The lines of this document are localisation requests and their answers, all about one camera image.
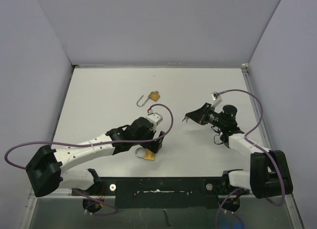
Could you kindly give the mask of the brass padlock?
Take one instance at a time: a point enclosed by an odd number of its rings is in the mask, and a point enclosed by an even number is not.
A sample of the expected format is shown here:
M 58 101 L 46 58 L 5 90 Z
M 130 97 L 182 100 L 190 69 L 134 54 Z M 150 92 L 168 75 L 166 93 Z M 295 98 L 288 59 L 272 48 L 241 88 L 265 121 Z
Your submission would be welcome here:
M 144 102 L 141 103 L 141 100 L 143 99 L 144 95 L 142 95 L 136 102 L 136 105 L 138 107 L 143 107 L 149 100 L 152 100 L 154 102 L 157 102 L 160 99 L 160 94 L 158 91 L 150 92 L 148 97 Z
M 152 153 L 150 150 L 146 148 L 137 148 L 135 151 L 135 155 L 137 158 L 154 161 L 155 160 L 155 154 Z

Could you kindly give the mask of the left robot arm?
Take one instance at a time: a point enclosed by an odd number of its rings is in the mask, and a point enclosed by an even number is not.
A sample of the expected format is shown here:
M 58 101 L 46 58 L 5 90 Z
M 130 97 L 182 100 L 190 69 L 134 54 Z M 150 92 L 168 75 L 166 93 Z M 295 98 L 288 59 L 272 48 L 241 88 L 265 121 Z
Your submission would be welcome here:
M 78 188 L 90 195 L 97 194 L 101 182 L 96 171 L 73 168 L 96 158 L 129 151 L 136 145 L 157 153 L 162 147 L 162 139 L 154 140 L 154 135 L 162 121 L 163 117 L 154 113 L 134 120 L 131 125 L 111 129 L 82 143 L 81 147 L 53 149 L 48 144 L 40 147 L 26 166 L 35 196 L 49 195 L 58 188 Z

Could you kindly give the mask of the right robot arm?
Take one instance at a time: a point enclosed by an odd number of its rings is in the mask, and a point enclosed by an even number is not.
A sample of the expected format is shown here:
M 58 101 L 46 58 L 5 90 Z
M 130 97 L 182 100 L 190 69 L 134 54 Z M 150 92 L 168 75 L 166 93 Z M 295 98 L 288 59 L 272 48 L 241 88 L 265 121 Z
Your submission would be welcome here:
M 286 156 L 280 150 L 262 148 L 245 138 L 245 133 L 238 127 L 233 105 L 225 105 L 217 113 L 211 104 L 185 114 L 185 120 L 192 120 L 199 125 L 210 124 L 220 135 L 221 143 L 235 150 L 249 163 L 249 170 L 229 170 L 228 177 L 221 180 L 220 187 L 227 194 L 238 187 L 252 191 L 256 198 L 268 198 L 288 195 L 293 192 Z

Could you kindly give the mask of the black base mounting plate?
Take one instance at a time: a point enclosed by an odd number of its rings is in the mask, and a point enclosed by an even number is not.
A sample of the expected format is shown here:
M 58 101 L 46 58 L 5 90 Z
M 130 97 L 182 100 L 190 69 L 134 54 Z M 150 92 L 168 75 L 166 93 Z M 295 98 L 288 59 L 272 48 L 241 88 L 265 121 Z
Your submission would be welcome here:
M 113 199 L 117 209 L 216 209 L 233 192 L 225 177 L 101 177 L 88 189 L 72 190 L 73 196 Z

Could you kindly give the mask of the aluminium right rail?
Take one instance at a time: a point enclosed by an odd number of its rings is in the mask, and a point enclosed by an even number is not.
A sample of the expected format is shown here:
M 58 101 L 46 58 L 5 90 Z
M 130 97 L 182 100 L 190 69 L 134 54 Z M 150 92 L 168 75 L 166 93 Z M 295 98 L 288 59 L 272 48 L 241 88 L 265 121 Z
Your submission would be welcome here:
M 244 77 L 244 81 L 245 81 L 245 84 L 246 84 L 246 87 L 247 87 L 247 91 L 250 92 L 251 94 L 255 95 L 255 92 L 254 92 L 252 84 L 251 84 L 251 79 L 250 79 L 249 68 L 248 67 L 249 67 L 248 63 L 243 63 L 241 65 L 241 70 L 242 70 L 242 73 L 243 73 L 243 77 Z M 254 97 L 250 97 L 250 100 L 251 100 L 251 103 L 252 103 L 252 108 L 253 108 L 256 120 L 259 121 L 260 117 L 261 117 L 260 104 Z M 266 147 L 266 148 L 271 148 L 271 142 L 270 142 L 269 136 L 267 134 L 265 123 L 264 123 L 263 120 L 260 121 L 260 124 L 258 126 L 258 130 L 259 130 L 260 135 L 261 135 L 263 146 Z

